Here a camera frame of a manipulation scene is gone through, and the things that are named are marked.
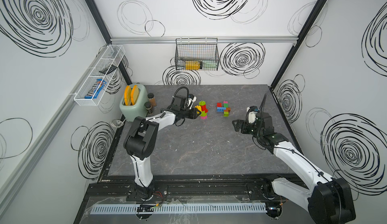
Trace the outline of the yellow lego brick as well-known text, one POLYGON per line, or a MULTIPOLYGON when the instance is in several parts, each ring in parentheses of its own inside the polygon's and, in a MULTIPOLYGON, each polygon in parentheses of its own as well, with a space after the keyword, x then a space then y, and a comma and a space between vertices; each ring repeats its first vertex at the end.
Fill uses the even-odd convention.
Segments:
POLYGON ((195 108, 197 108, 200 112, 202 112, 202 108, 201 108, 201 106, 195 106, 195 108))

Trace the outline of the small red lego brick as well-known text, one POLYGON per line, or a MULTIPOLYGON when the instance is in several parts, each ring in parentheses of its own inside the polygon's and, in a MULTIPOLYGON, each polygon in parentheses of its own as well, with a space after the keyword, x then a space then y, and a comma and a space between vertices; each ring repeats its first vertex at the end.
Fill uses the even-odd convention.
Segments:
POLYGON ((205 113, 208 112, 208 109, 207 109, 206 105, 201 106, 201 109, 202 109, 202 111, 205 112, 205 113))

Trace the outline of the blue lego brick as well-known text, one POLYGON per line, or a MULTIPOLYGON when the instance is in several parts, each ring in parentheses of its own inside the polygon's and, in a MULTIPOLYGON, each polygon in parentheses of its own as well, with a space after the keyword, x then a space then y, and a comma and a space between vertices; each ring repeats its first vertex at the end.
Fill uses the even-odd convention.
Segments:
POLYGON ((217 112, 224 112, 225 109, 224 107, 217 107, 217 112))

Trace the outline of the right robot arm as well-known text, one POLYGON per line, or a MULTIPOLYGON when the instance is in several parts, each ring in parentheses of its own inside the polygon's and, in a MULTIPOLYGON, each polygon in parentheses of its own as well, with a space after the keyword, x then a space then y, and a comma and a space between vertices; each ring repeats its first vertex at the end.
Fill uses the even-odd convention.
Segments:
POLYGON ((356 219, 349 183, 324 172, 283 134, 275 132, 272 117, 263 106, 248 108, 246 118, 232 124, 236 132, 251 135, 254 143, 281 159, 305 184, 302 187, 271 175, 261 187, 266 199, 285 197, 306 210, 316 224, 345 224, 356 219))

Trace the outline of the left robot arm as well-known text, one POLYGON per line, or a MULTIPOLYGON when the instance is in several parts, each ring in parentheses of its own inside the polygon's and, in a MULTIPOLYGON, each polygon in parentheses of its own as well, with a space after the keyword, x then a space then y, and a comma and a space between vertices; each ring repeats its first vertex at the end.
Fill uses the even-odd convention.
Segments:
POLYGON ((143 118, 136 117, 124 141, 124 149, 130 156, 135 172, 135 191, 143 199, 154 192, 154 176, 150 156, 156 145, 157 135, 165 127, 176 125, 179 120, 196 119, 201 111, 193 106, 196 96, 173 96, 171 104, 160 110, 160 114, 143 118))

